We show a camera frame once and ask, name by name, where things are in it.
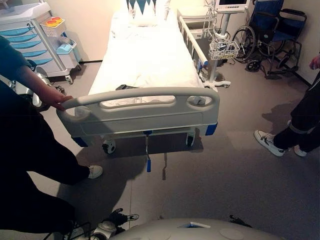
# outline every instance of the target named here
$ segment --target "black sleeve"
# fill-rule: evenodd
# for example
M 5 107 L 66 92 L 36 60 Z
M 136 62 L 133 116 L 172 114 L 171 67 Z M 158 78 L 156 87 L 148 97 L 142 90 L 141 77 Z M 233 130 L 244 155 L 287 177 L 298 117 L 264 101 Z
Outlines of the black sleeve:
M 16 71 L 21 66 L 30 67 L 30 64 L 21 52 L 15 50 L 6 38 L 0 36 L 0 75 L 14 80 Z

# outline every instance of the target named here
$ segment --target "floor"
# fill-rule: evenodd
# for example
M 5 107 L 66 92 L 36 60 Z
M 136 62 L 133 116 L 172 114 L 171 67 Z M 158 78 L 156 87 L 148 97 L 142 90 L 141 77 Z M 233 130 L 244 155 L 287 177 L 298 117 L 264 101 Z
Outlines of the floor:
M 68 95 L 89 92 L 100 63 L 86 63 L 74 71 L 74 84 L 53 79 Z M 151 220 L 210 218 L 228 221 L 234 214 L 253 228 L 287 240 L 320 239 L 319 149 L 302 158 L 294 151 L 276 157 L 253 137 L 256 129 L 278 133 L 307 85 L 295 76 L 267 80 L 245 65 L 225 63 L 218 70 L 229 88 L 219 88 L 218 127 L 212 136 L 197 137 L 192 149 L 185 135 L 150 137 L 151 172 L 147 172 L 144 138 L 116 141 L 106 155 L 101 142 L 79 147 L 70 138 L 52 107 L 42 112 L 56 139 L 69 148 L 81 165 L 98 164 L 104 173 L 75 186 L 59 184 L 30 172 L 37 187 L 65 199 L 76 208 L 79 223 L 92 227 L 112 210 L 139 214 L 125 229 Z M 2 240 L 41 240 L 45 234 L 1 230 Z M 49 240 L 60 239 L 59 234 Z

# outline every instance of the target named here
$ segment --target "leg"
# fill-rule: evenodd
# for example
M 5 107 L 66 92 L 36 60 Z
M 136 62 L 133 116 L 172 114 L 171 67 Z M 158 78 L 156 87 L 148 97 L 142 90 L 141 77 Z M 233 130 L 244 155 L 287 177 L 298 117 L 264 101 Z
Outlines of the leg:
M 3 196 L 0 229 L 62 234 L 72 230 L 73 206 L 39 191 L 26 171 L 0 169 L 0 187 Z
M 308 92 L 291 116 L 290 126 L 274 137 L 273 143 L 277 148 L 286 150 L 297 145 L 319 123 L 320 101 L 317 92 Z
M 309 134 L 304 135 L 298 142 L 302 151 L 308 153 L 320 146 L 320 123 Z
M 68 185 L 88 177 L 89 168 L 80 166 L 74 154 L 55 140 L 41 114 L 30 109 L 26 116 L 14 116 L 9 120 L 14 127 L 4 129 L 4 135 L 9 138 L 4 143 L 6 151 L 1 153 L 4 165 L 34 171 Z M 27 139 L 22 144 L 16 138 L 10 140 L 10 136 L 21 135 Z

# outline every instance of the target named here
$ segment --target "hospital bed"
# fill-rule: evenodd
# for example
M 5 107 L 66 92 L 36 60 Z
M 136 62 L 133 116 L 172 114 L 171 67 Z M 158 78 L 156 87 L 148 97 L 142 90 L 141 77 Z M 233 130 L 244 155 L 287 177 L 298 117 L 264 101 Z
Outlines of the hospital bed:
M 163 23 L 138 27 L 127 15 L 112 17 L 107 51 L 88 95 L 57 110 L 71 137 L 87 147 L 101 136 L 110 154 L 120 138 L 187 133 L 192 146 L 196 129 L 212 135 L 220 98 L 198 76 L 208 61 L 182 17 L 170 10 Z M 120 85 L 135 88 L 116 90 Z

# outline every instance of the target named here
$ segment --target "bed frame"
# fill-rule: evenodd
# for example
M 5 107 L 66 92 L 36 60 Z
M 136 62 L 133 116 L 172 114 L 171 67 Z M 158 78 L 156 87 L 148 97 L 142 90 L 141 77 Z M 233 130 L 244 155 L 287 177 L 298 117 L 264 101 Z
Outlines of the bed frame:
M 205 55 L 182 17 L 179 22 L 180 31 L 187 48 L 191 49 L 192 58 L 196 52 L 201 63 L 198 67 L 205 67 L 208 64 Z M 115 107 L 102 104 L 104 101 L 149 96 L 174 96 L 174 100 Z M 195 105 L 190 101 L 192 96 L 208 97 L 211 101 L 205 105 Z M 90 146 L 94 143 L 95 136 L 101 136 L 104 139 L 104 151 L 111 154 L 116 149 L 114 139 L 145 135 L 187 133 L 186 144 L 191 147 L 196 129 L 199 129 L 200 136 L 212 135 L 215 132 L 219 103 L 218 93 L 210 88 L 146 87 L 82 96 L 62 103 L 65 109 L 85 106 L 82 107 L 85 109 L 81 115 L 71 114 L 69 111 L 56 112 L 78 145 Z

